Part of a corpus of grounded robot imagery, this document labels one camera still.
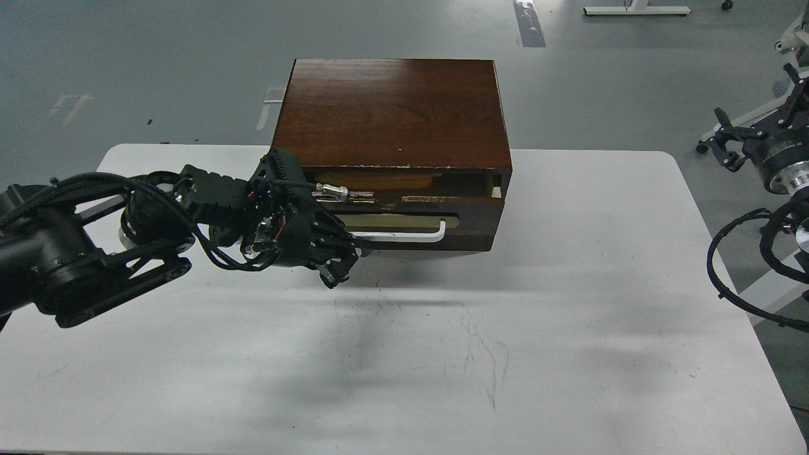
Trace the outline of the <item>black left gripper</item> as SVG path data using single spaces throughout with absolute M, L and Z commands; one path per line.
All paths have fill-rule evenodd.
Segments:
M 242 271 L 303 266 L 333 289 L 350 278 L 361 252 L 372 251 L 341 219 L 319 209 L 314 188 L 291 152 L 271 148 L 240 186 Z

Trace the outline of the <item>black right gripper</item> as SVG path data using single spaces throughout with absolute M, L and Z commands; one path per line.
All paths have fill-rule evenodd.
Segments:
M 733 126 L 726 112 L 714 109 L 719 129 L 708 139 L 708 149 L 722 167 L 736 173 L 748 159 L 728 150 L 728 142 L 741 142 L 760 175 L 765 190 L 789 194 L 808 185 L 808 101 L 807 77 L 801 77 L 792 64 L 783 69 L 793 83 L 786 100 L 777 108 L 777 124 Z

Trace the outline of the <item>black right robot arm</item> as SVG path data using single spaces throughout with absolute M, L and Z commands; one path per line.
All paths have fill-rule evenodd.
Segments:
M 751 220 L 765 220 L 760 228 L 758 250 L 763 261 L 783 277 L 807 284 L 807 196 L 808 196 L 808 133 L 807 133 L 807 78 L 791 63 L 784 64 L 784 71 L 792 81 L 793 88 L 786 100 L 750 126 L 734 126 L 728 115 L 717 107 L 717 130 L 697 144 L 697 152 L 710 152 L 718 164 L 735 173 L 746 162 L 757 170 L 763 187 L 769 193 L 786 194 L 789 200 L 777 208 L 749 211 L 726 224 L 711 239 L 706 253 L 706 270 L 710 282 L 720 299 L 728 300 L 737 308 L 761 317 L 780 327 L 788 327 L 806 333 L 806 320 L 783 317 L 759 308 L 744 300 L 719 279 L 714 268 L 714 256 L 720 242 L 731 231 Z M 778 234 L 794 236 L 798 243 L 797 269 L 781 262 L 772 251 Z

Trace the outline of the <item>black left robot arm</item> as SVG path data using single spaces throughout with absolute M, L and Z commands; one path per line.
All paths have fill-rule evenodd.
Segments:
M 178 173 L 83 173 L 2 192 L 1 314 L 34 305 L 61 328 L 184 276 L 200 245 L 221 270 L 314 270 L 346 282 L 370 243 L 317 200 L 347 189 L 309 181 L 272 148 L 248 179 L 187 164 Z

